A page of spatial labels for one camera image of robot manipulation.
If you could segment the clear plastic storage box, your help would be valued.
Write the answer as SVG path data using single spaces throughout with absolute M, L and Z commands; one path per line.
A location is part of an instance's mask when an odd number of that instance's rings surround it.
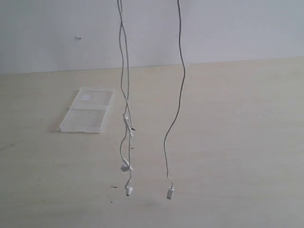
M 114 89 L 81 87 L 59 125 L 61 132 L 101 133 Z

